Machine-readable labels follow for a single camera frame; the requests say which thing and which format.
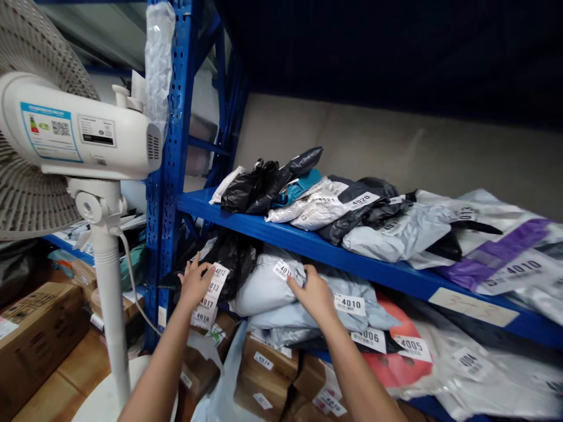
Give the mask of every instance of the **black plastic bag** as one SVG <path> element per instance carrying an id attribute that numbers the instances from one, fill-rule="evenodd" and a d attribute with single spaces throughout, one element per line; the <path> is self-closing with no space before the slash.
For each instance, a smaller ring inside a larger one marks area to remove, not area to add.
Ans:
<path id="1" fill-rule="evenodd" d="M 404 348 L 397 343 L 393 337 L 391 336 L 391 333 L 389 331 L 383 331 L 383 333 L 385 334 L 385 349 L 386 349 L 386 355 L 390 354 L 390 353 L 398 353 L 402 350 L 404 350 Z M 358 350 L 361 353 L 379 353 L 377 352 L 377 350 L 373 350 L 363 344 L 360 343 L 356 343 L 354 342 L 354 344 L 356 344 L 356 347 L 358 348 Z M 290 349 L 309 349 L 309 350 L 322 350 L 322 351 L 328 351 L 328 345 L 327 345 L 327 341 L 326 339 L 321 335 L 320 337 L 316 337 L 314 339 L 309 339 L 309 340 L 305 340 L 299 343 L 295 343 L 293 345 L 288 346 Z"/>
<path id="2" fill-rule="evenodd" d="M 204 261 L 217 262 L 230 270 L 219 294 L 218 302 L 236 297 L 248 275 L 254 270 L 263 242 L 245 234 L 220 227 L 217 241 L 205 256 Z"/>
<path id="3" fill-rule="evenodd" d="M 265 215 L 270 209 L 272 201 L 278 197 L 283 187 L 291 180 L 313 169 L 320 160 L 322 153 L 322 147 L 315 147 L 290 160 L 270 178 L 266 189 L 254 198 L 246 213 Z"/>
<path id="4" fill-rule="evenodd" d="M 401 203 L 390 204 L 389 198 L 399 196 L 399 191 L 394 185 L 383 179 L 368 177 L 353 182 L 335 175 L 331 175 L 328 178 L 333 182 L 341 182 L 348 185 L 348 188 L 338 195 L 338 199 L 342 203 L 354 200 L 365 192 L 371 192 L 380 196 L 380 199 L 377 201 L 362 208 L 348 211 L 338 220 L 316 231 L 324 240 L 335 246 L 338 246 L 342 238 L 360 223 L 377 229 L 383 225 L 383 221 L 386 218 L 399 216 L 411 206 L 411 202 L 406 199 L 403 199 Z"/>

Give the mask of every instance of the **paper sign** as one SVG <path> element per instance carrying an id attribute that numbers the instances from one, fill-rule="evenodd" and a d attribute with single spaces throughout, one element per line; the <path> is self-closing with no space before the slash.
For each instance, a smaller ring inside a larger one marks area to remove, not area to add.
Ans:
<path id="1" fill-rule="evenodd" d="M 348 211 L 353 211 L 362 208 L 363 206 L 369 205 L 372 202 L 377 201 L 379 198 L 381 197 L 374 193 L 364 192 L 359 197 L 351 200 L 350 202 L 347 202 L 345 205 L 348 208 Z"/>
<path id="2" fill-rule="evenodd" d="M 499 327 L 507 326 L 520 314 L 445 287 L 440 287 L 429 302 Z"/>
<path id="3" fill-rule="evenodd" d="M 272 368 L 274 367 L 274 364 L 268 359 L 266 359 L 266 357 L 262 355 L 260 352 L 256 352 L 254 354 L 254 360 L 259 364 L 261 364 L 263 367 L 265 367 L 267 370 L 272 370 Z"/>
<path id="4" fill-rule="evenodd" d="M 253 394 L 252 397 L 254 397 L 254 399 L 258 402 L 258 404 L 264 410 L 268 410 L 268 409 L 271 409 L 273 407 L 272 404 L 268 401 L 268 399 L 262 393 Z"/>
<path id="5" fill-rule="evenodd" d="M 353 332 L 351 337 L 356 343 L 363 344 L 379 353 L 387 353 L 385 334 L 381 330 L 368 328 L 363 333 Z"/>
<path id="6" fill-rule="evenodd" d="M 2 340 L 8 334 L 14 331 L 17 327 L 19 327 L 18 324 L 15 324 L 8 319 L 0 317 L 0 340 Z"/>
<path id="7" fill-rule="evenodd" d="M 292 275 L 289 264 L 284 260 L 279 260 L 272 271 L 283 281 L 286 281 L 287 277 Z"/>
<path id="8" fill-rule="evenodd" d="M 364 298 L 361 297 L 346 296 L 340 293 L 335 293 L 334 307 L 338 311 L 346 312 L 347 314 L 365 317 L 365 301 Z"/>
<path id="9" fill-rule="evenodd" d="M 399 352 L 401 356 L 432 363 L 432 356 L 424 339 L 407 336 L 393 336 L 393 339 L 405 348 Z"/>
<path id="10" fill-rule="evenodd" d="M 481 382 L 494 365 L 477 353 L 464 347 L 452 355 L 454 364 L 465 374 L 476 382 Z"/>

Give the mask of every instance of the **blue metal shelf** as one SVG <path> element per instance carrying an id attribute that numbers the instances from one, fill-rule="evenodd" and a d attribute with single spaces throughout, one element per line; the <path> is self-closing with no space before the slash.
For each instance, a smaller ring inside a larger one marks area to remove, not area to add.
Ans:
<path id="1" fill-rule="evenodd" d="M 47 236 L 43 236 L 43 239 L 47 240 L 48 242 L 51 242 L 52 244 L 60 247 L 61 249 L 66 250 L 67 252 L 74 255 L 78 259 L 83 260 L 86 264 L 92 267 L 94 266 L 94 257 L 92 255 L 87 254 L 85 252 L 81 252 L 78 249 L 72 249 L 73 246 L 66 240 L 61 239 L 60 237 L 55 236 L 54 234 L 48 234 Z"/>
<path id="2" fill-rule="evenodd" d="M 264 217 L 221 211 L 219 205 L 209 204 L 213 192 L 214 189 L 204 189 L 179 195 L 178 210 L 425 301 L 439 288 L 446 288 L 489 304 L 511 309 L 520 314 L 504 328 L 505 330 L 551 348 L 563 350 L 563 327 L 503 297 L 483 296 L 470 292 L 432 271 L 417 271 L 404 262 L 389 264 L 350 253 L 332 246 L 316 233 L 305 232 L 288 224 L 266 223 Z"/>

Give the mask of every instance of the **product label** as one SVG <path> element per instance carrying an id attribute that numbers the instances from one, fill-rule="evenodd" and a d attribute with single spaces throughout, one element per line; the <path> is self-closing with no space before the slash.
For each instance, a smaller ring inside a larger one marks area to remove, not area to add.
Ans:
<path id="1" fill-rule="evenodd" d="M 188 378 L 184 371 L 182 371 L 182 373 L 180 374 L 180 379 L 182 380 L 182 383 L 184 383 L 184 385 L 188 388 L 188 390 L 192 387 L 192 380 Z"/>
<path id="2" fill-rule="evenodd" d="M 252 397 L 254 397 L 254 399 L 258 402 L 258 404 L 264 410 L 268 410 L 268 409 L 271 409 L 273 407 L 272 404 L 268 401 L 267 398 L 264 397 L 264 395 L 262 393 L 253 394 Z"/>
<path id="3" fill-rule="evenodd" d="M 260 352 L 256 352 L 254 354 L 254 360 L 265 367 L 267 370 L 272 370 L 272 368 L 274 367 L 274 364 L 266 359 Z"/>
<path id="4" fill-rule="evenodd" d="M 363 333 L 353 332 L 350 335 L 356 343 L 363 344 L 379 353 L 387 353 L 385 334 L 381 330 L 368 328 Z"/>
<path id="5" fill-rule="evenodd" d="M 336 392 L 329 387 L 323 387 L 313 399 L 313 404 L 324 414 L 334 413 L 336 417 L 348 413 L 335 397 Z"/>
<path id="6" fill-rule="evenodd" d="M 215 340 L 215 347 L 219 347 L 223 339 L 227 337 L 227 333 L 223 331 L 219 325 L 213 324 L 213 327 L 211 327 L 205 336 L 213 337 Z"/>
<path id="7" fill-rule="evenodd" d="M 507 326 L 520 314 L 512 309 L 502 308 L 445 287 L 440 287 L 428 301 L 499 327 Z"/>
<path id="8" fill-rule="evenodd" d="M 334 307 L 338 311 L 346 312 L 347 314 L 365 317 L 365 301 L 364 298 L 361 297 L 346 296 L 340 293 L 335 293 Z"/>
<path id="9" fill-rule="evenodd" d="M 72 131 L 71 113 L 20 103 L 25 131 L 41 158 L 82 163 Z"/>
<path id="10" fill-rule="evenodd" d="M 166 314 L 167 314 L 166 309 L 163 308 L 162 306 L 159 306 L 158 307 L 158 324 L 161 327 L 166 327 L 166 321 L 167 321 L 167 319 L 166 319 L 167 315 Z"/>
<path id="11" fill-rule="evenodd" d="M 462 372 L 476 382 L 481 382 L 494 369 L 494 365 L 487 359 L 466 347 L 454 353 L 452 360 Z"/>
<path id="12" fill-rule="evenodd" d="M 393 336 L 393 339 L 405 348 L 405 350 L 399 352 L 401 356 L 432 363 L 430 350 L 423 339 L 408 336 Z"/>
<path id="13" fill-rule="evenodd" d="M 292 276 L 289 264 L 284 260 L 279 260 L 272 271 L 274 271 L 274 273 L 276 273 L 276 275 L 283 281 L 286 281 L 288 276 Z"/>
<path id="14" fill-rule="evenodd" d="M 345 205 L 348 208 L 348 211 L 357 210 L 358 208 L 362 208 L 363 206 L 369 205 L 375 201 L 377 201 L 380 196 L 371 193 L 365 192 L 364 194 L 360 195 L 356 199 L 347 202 Z"/>
<path id="15" fill-rule="evenodd" d="M 80 140 L 86 144 L 116 147 L 116 129 L 113 120 L 79 114 Z"/>
<path id="16" fill-rule="evenodd" d="M 477 293 L 498 295 L 520 287 L 553 284 L 563 280 L 563 266 L 535 249 L 523 252 L 477 287 Z"/>
<path id="17" fill-rule="evenodd" d="M 17 327 L 19 327 L 18 324 L 15 324 L 8 319 L 0 317 L 0 340 L 2 340 L 8 334 L 14 331 Z"/>

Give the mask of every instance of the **white tag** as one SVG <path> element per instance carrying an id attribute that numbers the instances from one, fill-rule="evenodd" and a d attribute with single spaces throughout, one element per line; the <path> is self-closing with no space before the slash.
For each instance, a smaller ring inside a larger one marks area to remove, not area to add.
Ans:
<path id="1" fill-rule="evenodd" d="M 219 325 L 213 324 L 213 327 L 211 327 L 205 336 L 213 337 L 215 339 L 215 347 L 219 347 L 223 339 L 227 337 L 227 333 L 223 331 Z"/>
<path id="2" fill-rule="evenodd" d="M 530 249 L 481 283 L 476 292 L 498 295 L 528 285 L 553 284 L 562 278 L 561 263 L 542 252 Z"/>
<path id="3" fill-rule="evenodd" d="M 271 409 L 273 407 L 272 404 L 268 401 L 267 398 L 264 397 L 264 395 L 262 393 L 253 394 L 252 397 L 254 397 L 254 399 L 258 402 L 258 404 L 264 410 L 268 410 L 268 409 Z"/>
<path id="4" fill-rule="evenodd" d="M 502 308 L 445 287 L 440 287 L 428 301 L 499 327 L 507 326 L 520 315 L 512 309 Z"/>
<path id="5" fill-rule="evenodd" d="M 283 281 L 286 281 L 287 277 L 292 275 L 289 264 L 284 260 L 279 260 L 272 271 L 274 271 L 274 273 L 276 273 L 276 275 Z"/>
<path id="6" fill-rule="evenodd" d="M 8 334 L 14 331 L 17 327 L 19 327 L 18 324 L 15 324 L 8 319 L 0 317 L 0 340 L 2 340 Z"/>
<path id="7" fill-rule="evenodd" d="M 346 189 L 348 189 L 348 185 L 342 182 L 330 182 L 328 187 L 328 190 L 336 196 L 340 195 Z"/>
<path id="8" fill-rule="evenodd" d="M 265 367 L 267 370 L 272 370 L 272 368 L 274 367 L 274 364 L 266 359 L 260 352 L 256 352 L 254 354 L 254 360 Z"/>
<path id="9" fill-rule="evenodd" d="M 188 388 L 188 390 L 192 387 L 192 380 L 188 378 L 185 372 L 182 371 L 180 374 L 180 379 L 184 383 L 184 385 Z"/>
<path id="10" fill-rule="evenodd" d="M 454 353 L 452 360 L 460 370 L 464 371 L 469 378 L 476 382 L 481 382 L 494 369 L 492 363 L 467 347 L 461 348 Z"/>
<path id="11" fill-rule="evenodd" d="M 256 329 L 254 331 L 252 331 L 250 333 L 250 338 L 252 338 L 253 340 L 260 342 L 266 346 L 268 346 L 270 349 L 274 349 L 277 352 L 280 352 L 282 355 L 284 355 L 286 358 L 291 359 L 291 357 L 293 356 L 291 349 L 284 347 L 284 346 L 276 346 L 274 343 L 272 343 L 271 341 L 268 341 L 262 334 L 262 330 L 261 329 Z"/>
<path id="12" fill-rule="evenodd" d="M 365 205 L 369 205 L 372 202 L 377 201 L 379 198 L 381 197 L 374 193 L 365 192 L 359 197 L 357 197 L 356 199 L 347 202 L 345 205 L 346 208 L 348 208 L 348 211 L 353 211 L 353 210 L 357 210 L 358 208 L 362 208 Z"/>
<path id="13" fill-rule="evenodd" d="M 356 343 L 363 344 L 364 346 L 377 350 L 380 353 L 387 353 L 385 333 L 381 330 L 368 327 L 368 329 L 363 333 L 353 332 L 351 333 L 351 336 L 352 340 Z"/>
<path id="14" fill-rule="evenodd" d="M 158 307 L 158 324 L 161 327 L 166 327 L 166 309 L 162 306 Z"/>
<path id="15" fill-rule="evenodd" d="M 104 331 L 104 321 L 97 316 L 95 313 L 92 312 L 92 316 L 90 317 L 90 322 L 100 331 Z"/>
<path id="16" fill-rule="evenodd" d="M 327 387 L 323 387 L 313 399 L 313 404 L 324 414 L 334 413 L 336 417 L 348 413 L 344 406 L 334 397 L 335 392 Z"/>
<path id="17" fill-rule="evenodd" d="M 430 350 L 424 339 L 408 336 L 394 336 L 393 339 L 405 348 L 399 352 L 401 356 L 432 363 Z"/>
<path id="18" fill-rule="evenodd" d="M 393 204 L 401 203 L 401 202 L 403 202 L 403 198 L 401 198 L 400 196 L 396 196 L 394 198 L 390 198 L 389 205 L 393 205 Z"/>
<path id="19" fill-rule="evenodd" d="M 335 293 L 334 307 L 338 311 L 346 312 L 347 314 L 365 317 L 365 301 L 364 298 L 361 297 L 346 296 L 340 293 Z"/>

